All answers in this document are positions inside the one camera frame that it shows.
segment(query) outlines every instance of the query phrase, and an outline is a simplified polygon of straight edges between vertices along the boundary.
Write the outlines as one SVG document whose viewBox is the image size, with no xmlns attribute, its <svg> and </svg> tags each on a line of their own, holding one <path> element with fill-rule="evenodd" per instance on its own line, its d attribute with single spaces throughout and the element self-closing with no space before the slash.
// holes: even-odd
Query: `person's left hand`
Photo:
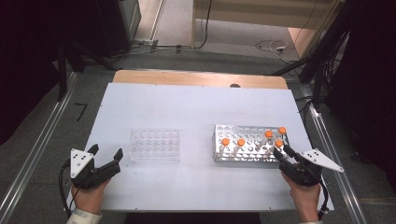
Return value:
<svg viewBox="0 0 396 224">
<path fill-rule="evenodd" d="M 75 197 L 76 208 L 100 215 L 105 187 L 109 182 L 110 179 L 95 189 L 77 189 L 72 187 L 72 195 L 75 196 L 77 194 Z"/>
</svg>

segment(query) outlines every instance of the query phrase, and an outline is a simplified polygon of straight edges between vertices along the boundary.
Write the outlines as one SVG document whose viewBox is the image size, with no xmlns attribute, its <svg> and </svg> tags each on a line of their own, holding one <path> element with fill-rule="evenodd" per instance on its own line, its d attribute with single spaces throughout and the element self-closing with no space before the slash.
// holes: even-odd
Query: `black fabric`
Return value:
<svg viewBox="0 0 396 224">
<path fill-rule="evenodd" d="M 396 191 L 396 5 L 361 1 L 327 106 L 357 135 L 353 145 Z"/>
<path fill-rule="evenodd" d="M 4 1 L 0 6 L 0 145 L 8 140 L 58 74 L 50 14 L 37 1 Z"/>
</svg>

